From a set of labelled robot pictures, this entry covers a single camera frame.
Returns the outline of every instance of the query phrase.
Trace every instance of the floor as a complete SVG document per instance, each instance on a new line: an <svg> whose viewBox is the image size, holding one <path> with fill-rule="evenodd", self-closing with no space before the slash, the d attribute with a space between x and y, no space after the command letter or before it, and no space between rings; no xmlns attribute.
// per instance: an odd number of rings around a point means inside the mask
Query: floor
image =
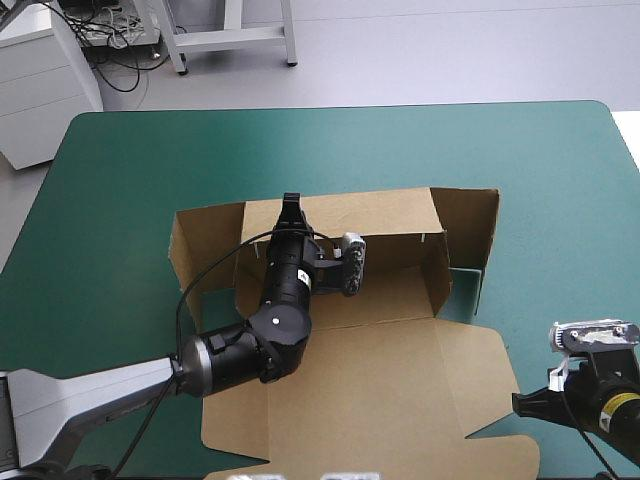
<svg viewBox="0 0 640 480"><path fill-rule="evenodd" d="M313 107L595 99L640 110L640 0L294 0L300 64L281 48L167 62L107 110ZM215 1L180 0L189 31L221 22ZM280 18L278 0L246 0L245 25ZM134 72L110 68L121 87ZM640 120L617 118L640 148ZM15 172L0 158L0 268L48 165Z"/></svg>

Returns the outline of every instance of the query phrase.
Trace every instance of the cardboard box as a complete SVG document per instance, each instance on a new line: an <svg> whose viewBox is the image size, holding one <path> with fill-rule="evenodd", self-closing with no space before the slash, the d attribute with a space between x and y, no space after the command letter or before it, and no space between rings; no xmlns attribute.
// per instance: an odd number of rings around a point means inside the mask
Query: cardboard box
<svg viewBox="0 0 640 480"><path fill-rule="evenodd" d="M366 239L362 290L312 298L313 332L296 373L205 399L204 444L270 461L242 473L290 480L349 471L402 480L534 479L532 439L465 439L511 412L518 386L500 336L435 318L450 292L449 267L484 275L498 192L417 188L301 203L316 231ZM280 207L275 199L178 212L170 258L181 287L212 259L270 230ZM242 316L257 309L267 241L225 262L190 296L198 325L205 292L235 288Z"/></svg>

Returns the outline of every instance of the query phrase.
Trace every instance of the cable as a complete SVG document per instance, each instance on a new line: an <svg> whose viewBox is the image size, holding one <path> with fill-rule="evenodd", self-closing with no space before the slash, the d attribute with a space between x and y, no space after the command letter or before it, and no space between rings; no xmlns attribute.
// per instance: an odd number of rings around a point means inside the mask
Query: cable
<svg viewBox="0 0 640 480"><path fill-rule="evenodd" d="M98 73L98 75L100 75L100 77L104 80L104 82L109 87L111 87L112 89L116 90L117 92L129 93L129 92L134 91L136 88L138 88L138 85L140 84L140 70L139 70L140 65L138 63L138 56L136 55L136 53L133 50L131 44L129 43L129 41L127 40L127 38L125 37L125 35L121 31L119 31L117 28L115 28L112 25L107 25L107 24L104 24L104 23L97 23L97 22L92 22L92 21L72 20L69 17L65 16L63 13L59 12L58 10L56 10L55 8L53 8L52 6L48 5L47 3L45 3L45 2L43 2L41 0L35 0L35 2L40 4L40 5L45 6L50 11L55 13L58 17L60 17L67 24L67 26L75 34L75 36L78 39L78 41L84 47L91 47L92 46L91 42L89 42L89 40L87 39L87 37L84 34L85 31L92 31L92 29L87 28L88 26L106 27L108 29L111 29L113 32L110 33L109 36L107 37L107 45L109 45L109 38L111 38L111 37L115 38L115 35L120 35L120 37L122 38L122 40L125 43L126 48L133 54L133 60L135 62L135 66L136 66L136 81L134 82L133 86L131 88L120 88L120 87L117 87L116 85L111 83L109 81L109 79L107 79L107 77L104 74L104 72L98 66L98 63L94 63L93 69Z"/></svg>
<svg viewBox="0 0 640 480"><path fill-rule="evenodd" d="M181 29L184 33L188 33L187 29L182 27L182 26L180 26L180 25L176 25L176 28ZM144 72L150 72L152 70L155 70L156 68L160 68L162 65L167 63L167 60L169 60L169 58L170 58L170 56L167 55L157 65L154 65L153 67L138 67L137 70L141 70L141 71L144 71ZM115 63L116 65L120 65L121 67L125 67L125 68L130 68L132 70L136 70L136 67L134 67L133 65L127 65L126 63L121 63L118 60L115 60L113 58L109 59L109 61L112 62L112 63Z"/></svg>
<svg viewBox="0 0 640 480"><path fill-rule="evenodd" d="M560 397L562 398L562 403L564 403L564 408L567 411L569 418L571 419L574 426L576 427L576 430L578 430L578 433L580 434L580 436L584 439L587 445L589 445L589 448L591 449L591 451L593 451L596 457L598 457L598 460L600 460L602 465L604 465L604 468L607 469L609 474L613 477L613 480L620 480L620 477L618 476L618 474L611 467L611 465L609 465L609 462L605 460L605 458L602 456L602 453L600 453L600 450L598 450L598 447L594 445L594 443L585 433L584 429L582 428L582 425L580 425L580 422L578 422L578 419L575 417L575 415L573 414L573 411L571 410L571 407L569 406L569 402L567 401L567 396L564 393L564 391L560 392Z"/></svg>
<svg viewBox="0 0 640 480"><path fill-rule="evenodd" d="M109 474L106 480L115 480L115 478L120 474L120 471L126 465L127 461L129 460L129 457L131 457L131 454L138 446L140 439L142 438L142 436L144 435L144 432L147 430L147 427L151 423L151 419L155 415L156 410L158 410L158 407L160 406L160 402L162 402L164 397L167 395L169 388L171 388L174 378L175 377L171 375L171 378L169 378L169 380L165 382L164 386L162 387L162 390L160 391L158 396L154 399L151 409L147 412L147 416L144 417L144 420L142 421L142 424L138 428L138 431L136 432L135 436L131 440L131 443L127 447L127 450L122 455L122 458L118 462L118 465L116 465L116 467L111 471L111 473Z"/></svg>
<svg viewBox="0 0 640 480"><path fill-rule="evenodd" d="M247 245L255 242L256 240L260 240L261 238L267 237L269 235L273 235L275 233L280 233L280 232L311 233L311 234L313 234L313 235L315 235L317 237L324 238L325 240L330 241L331 244L335 248L338 247L337 243L334 242L328 235L325 235L324 233L313 232L313 231L309 231L309 230L304 229L304 228L280 228L280 229L275 229L275 230L269 230L268 232L262 232L262 233L260 233L258 235L254 235L253 237L251 237L251 238L245 240L244 242L242 242L237 247L232 248L231 250L229 250L222 257L218 258L217 260L215 260L212 263L210 263L209 265L207 265L195 277L193 277L193 280L191 280L189 285L187 285L187 288L184 289L184 292L180 296L180 300L178 300L178 305L176 307L176 352L178 352L178 363L180 363L182 361L182 327L180 325L180 312L182 310L182 307L184 306L184 303L187 300L187 297L191 293L191 291L200 282L200 280L202 280L211 270L216 268L218 265L220 265L222 262L227 260L232 255L234 255L237 252L239 252L240 250L242 250Z"/></svg>

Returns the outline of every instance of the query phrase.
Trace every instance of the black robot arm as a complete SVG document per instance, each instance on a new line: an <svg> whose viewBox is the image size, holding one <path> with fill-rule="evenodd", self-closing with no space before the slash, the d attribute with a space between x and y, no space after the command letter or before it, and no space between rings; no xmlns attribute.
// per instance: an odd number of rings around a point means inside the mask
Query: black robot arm
<svg viewBox="0 0 640 480"><path fill-rule="evenodd" d="M360 289L365 242L346 233L334 252L337 258L327 259L300 208L299 194L285 194L274 231L257 312L242 324L187 341L183 391L203 396L254 378L268 383L293 373L311 333L311 295L351 296Z"/></svg>
<svg viewBox="0 0 640 480"><path fill-rule="evenodd" d="M549 388L513 394L514 412L594 433L640 465L638 326L621 320L556 324L549 337L563 362L549 372ZM570 369L569 360L578 368Z"/></svg>
<svg viewBox="0 0 640 480"><path fill-rule="evenodd" d="M189 338L180 360L164 357L69 379L26 369L0 372L0 452L6 452L0 456L0 477L112 480L127 455L113 473L104 467L66 471L89 431L153 402L150 419L168 393L203 397L256 378L266 383L293 373L311 333L311 295L341 291L349 296L360 288L362 238L345 234L333 257L327 259L314 241L300 195L285 194L267 248L262 298L242 323Z"/></svg>

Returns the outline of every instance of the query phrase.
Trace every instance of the white drawer unit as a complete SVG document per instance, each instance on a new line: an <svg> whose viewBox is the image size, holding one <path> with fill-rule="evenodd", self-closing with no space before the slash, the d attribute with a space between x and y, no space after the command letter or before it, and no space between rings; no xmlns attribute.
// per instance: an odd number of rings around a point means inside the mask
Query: white drawer unit
<svg viewBox="0 0 640 480"><path fill-rule="evenodd" d="M98 111L98 83L71 30L42 5L25 9L0 33L0 153L15 169L52 160L71 120Z"/></svg>

